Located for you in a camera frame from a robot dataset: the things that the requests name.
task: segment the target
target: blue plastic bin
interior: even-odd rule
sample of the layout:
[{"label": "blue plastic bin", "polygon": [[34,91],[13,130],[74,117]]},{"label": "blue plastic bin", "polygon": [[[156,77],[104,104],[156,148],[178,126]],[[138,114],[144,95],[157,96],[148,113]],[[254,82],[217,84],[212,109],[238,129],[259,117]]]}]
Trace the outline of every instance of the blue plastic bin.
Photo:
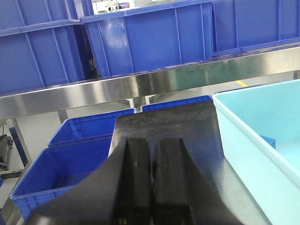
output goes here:
[{"label": "blue plastic bin", "polygon": [[212,1],[183,0],[81,18],[103,77],[212,57]]},{"label": "blue plastic bin", "polygon": [[91,77],[78,20],[0,30],[0,95]]},{"label": "blue plastic bin", "polygon": [[229,163],[273,225],[298,225],[300,80],[219,93],[213,101]]},{"label": "blue plastic bin", "polygon": [[2,179],[2,177],[0,176],[0,187],[1,185],[4,183],[4,180]]},{"label": "blue plastic bin", "polygon": [[0,30],[94,15],[91,0],[0,0]]},{"label": "blue plastic bin", "polygon": [[211,100],[212,100],[212,97],[210,95],[190,97],[190,98],[174,100],[174,101],[169,101],[169,102],[160,102],[160,103],[153,103],[150,105],[143,105],[141,107],[141,111],[146,112],[146,111],[151,111],[151,110],[156,110],[156,109],[164,109],[164,108],[169,108],[169,107],[174,107],[174,106],[179,106],[179,105],[187,105],[187,104],[191,104],[191,103],[206,102],[206,101],[211,101]]},{"label": "blue plastic bin", "polygon": [[214,55],[300,41],[298,0],[216,0]]},{"label": "blue plastic bin", "polygon": [[112,137],[45,149],[17,183],[10,199],[24,219],[70,190],[107,158]]},{"label": "blue plastic bin", "polygon": [[65,120],[48,142],[48,146],[79,143],[113,135],[117,117],[133,113],[134,108]]}]

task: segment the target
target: floor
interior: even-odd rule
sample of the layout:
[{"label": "floor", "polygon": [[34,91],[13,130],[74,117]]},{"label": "floor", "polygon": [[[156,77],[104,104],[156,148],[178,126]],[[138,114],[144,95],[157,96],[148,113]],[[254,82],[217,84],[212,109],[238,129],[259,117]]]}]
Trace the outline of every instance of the floor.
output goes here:
[{"label": "floor", "polygon": [[[189,90],[177,91],[169,94],[155,95],[147,97],[146,101],[150,103],[171,101],[182,98],[190,98],[201,95],[213,95],[218,91],[230,90],[241,88],[243,86],[251,86],[262,83],[272,83],[278,81],[292,80],[293,73],[283,73],[277,75],[270,75],[264,77],[251,78],[238,82],[228,82],[222,84],[216,84],[206,87],[193,88]],[[98,104],[86,107],[80,107],[76,109],[67,110],[69,118],[80,117],[85,115],[92,115],[97,113],[105,113],[116,111],[120,109],[126,109],[130,107],[129,101],[111,102],[105,104]],[[40,152],[47,147],[47,142],[52,137],[54,132],[60,127],[60,119],[57,112],[44,113],[40,115],[27,116],[18,118],[20,130],[26,142],[32,160],[36,159]],[[8,128],[12,126],[10,120],[5,125],[5,133],[10,135]],[[17,149],[14,147],[11,151],[11,158],[9,167],[11,170],[22,169],[23,165],[21,159],[17,153]],[[8,198],[11,190],[18,181],[17,178],[7,179],[0,187],[0,209],[3,207],[6,199]]]}]

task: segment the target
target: black machine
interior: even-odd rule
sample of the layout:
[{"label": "black machine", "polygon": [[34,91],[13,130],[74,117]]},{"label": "black machine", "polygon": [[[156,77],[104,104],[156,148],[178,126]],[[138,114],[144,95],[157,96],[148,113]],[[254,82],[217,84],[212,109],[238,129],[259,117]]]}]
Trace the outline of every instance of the black machine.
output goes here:
[{"label": "black machine", "polygon": [[26,225],[242,225],[198,170],[183,139],[163,138],[151,163],[144,138],[122,138],[73,189],[35,208]]},{"label": "black machine", "polygon": [[13,142],[12,138],[5,134],[0,136],[0,171],[8,170],[10,150]]}]

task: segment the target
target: yellow marking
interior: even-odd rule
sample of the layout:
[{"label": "yellow marking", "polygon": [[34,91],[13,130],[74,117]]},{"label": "yellow marking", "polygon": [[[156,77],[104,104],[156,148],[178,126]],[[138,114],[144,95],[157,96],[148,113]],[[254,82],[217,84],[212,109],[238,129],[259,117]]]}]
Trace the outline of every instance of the yellow marking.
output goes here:
[{"label": "yellow marking", "polygon": [[243,81],[236,81],[236,82],[242,85],[243,87],[248,87],[248,85],[246,85]]}]

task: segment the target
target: metal shelf frame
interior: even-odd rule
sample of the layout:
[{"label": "metal shelf frame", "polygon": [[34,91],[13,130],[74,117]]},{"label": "metal shelf frame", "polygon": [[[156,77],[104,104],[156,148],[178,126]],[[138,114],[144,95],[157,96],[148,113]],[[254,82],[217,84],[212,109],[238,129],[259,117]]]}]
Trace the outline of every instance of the metal shelf frame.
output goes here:
[{"label": "metal shelf frame", "polygon": [[0,122],[12,119],[28,166],[32,160],[16,118],[57,111],[63,122],[68,118],[66,109],[124,99],[140,102],[145,96],[290,71],[294,71],[294,79],[300,78],[300,42],[213,57],[208,62],[2,96]]}]

